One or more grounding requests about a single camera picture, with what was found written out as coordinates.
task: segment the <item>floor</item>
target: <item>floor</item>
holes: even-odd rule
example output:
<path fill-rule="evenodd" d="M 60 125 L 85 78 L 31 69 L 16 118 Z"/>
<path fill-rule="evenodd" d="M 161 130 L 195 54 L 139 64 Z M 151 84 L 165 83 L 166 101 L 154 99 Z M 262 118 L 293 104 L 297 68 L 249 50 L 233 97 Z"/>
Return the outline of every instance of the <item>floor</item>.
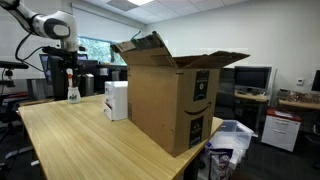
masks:
<path fill-rule="evenodd" d="M 25 138 L 24 145 L 21 145 L 22 140 L 20 128 L 0 144 L 0 163 L 6 162 L 9 167 L 13 165 L 7 180 L 38 180 L 40 179 L 40 167 L 30 166 L 34 156 L 32 152 L 19 155 L 15 162 L 13 158 L 9 160 L 4 158 L 7 152 L 29 144 L 28 139 Z M 314 170 L 311 166 L 314 158 L 317 157 L 320 160 L 320 155 L 313 153 L 311 149 L 314 148 L 310 148 L 302 133 L 299 134 L 293 153 L 258 143 L 259 140 L 256 141 L 252 139 L 247 156 L 233 173 L 232 180 L 320 179 L 320 171 Z"/>

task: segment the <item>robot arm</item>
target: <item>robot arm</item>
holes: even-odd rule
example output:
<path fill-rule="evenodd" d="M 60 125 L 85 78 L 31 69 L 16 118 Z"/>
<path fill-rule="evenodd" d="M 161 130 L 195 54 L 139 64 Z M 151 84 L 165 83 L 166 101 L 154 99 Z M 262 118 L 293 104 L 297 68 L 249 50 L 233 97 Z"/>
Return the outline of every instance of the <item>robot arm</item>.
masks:
<path fill-rule="evenodd" d="M 62 11 L 51 15 L 37 14 L 26 8 L 20 0 L 0 0 L 0 6 L 13 15 L 28 33 L 60 40 L 63 50 L 79 50 L 76 21 L 72 14 Z"/>

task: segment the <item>small white box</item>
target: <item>small white box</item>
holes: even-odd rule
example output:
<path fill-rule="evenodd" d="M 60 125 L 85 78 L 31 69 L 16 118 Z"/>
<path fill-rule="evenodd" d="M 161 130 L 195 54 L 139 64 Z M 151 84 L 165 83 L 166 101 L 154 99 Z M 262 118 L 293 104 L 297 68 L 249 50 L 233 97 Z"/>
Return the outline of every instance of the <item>small white box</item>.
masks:
<path fill-rule="evenodd" d="M 111 121 L 128 118 L 128 81 L 105 82 L 103 112 Z"/>

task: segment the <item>ceiling light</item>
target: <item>ceiling light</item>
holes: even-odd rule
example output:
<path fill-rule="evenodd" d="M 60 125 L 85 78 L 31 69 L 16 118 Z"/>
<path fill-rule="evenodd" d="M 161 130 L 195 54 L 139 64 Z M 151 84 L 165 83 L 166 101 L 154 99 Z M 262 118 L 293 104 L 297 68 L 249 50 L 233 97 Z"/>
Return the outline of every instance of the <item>ceiling light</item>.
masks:
<path fill-rule="evenodd" d="M 151 2 L 151 1 L 153 1 L 153 0 L 128 0 L 128 1 L 130 1 L 130 2 L 132 2 L 133 4 L 136 4 L 136 5 L 138 5 L 138 6 L 141 6 L 141 5 L 143 5 L 143 4 L 147 4 L 147 3 Z"/>

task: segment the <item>cabinet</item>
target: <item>cabinet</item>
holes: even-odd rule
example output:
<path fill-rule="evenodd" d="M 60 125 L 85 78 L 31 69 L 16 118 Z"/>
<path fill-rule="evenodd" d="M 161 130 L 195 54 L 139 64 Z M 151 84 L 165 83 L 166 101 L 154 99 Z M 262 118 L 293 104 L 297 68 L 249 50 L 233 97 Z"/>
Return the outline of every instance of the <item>cabinet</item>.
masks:
<path fill-rule="evenodd" d="M 301 118 L 297 115 L 269 108 L 261 142 L 292 152 L 300 123 Z"/>

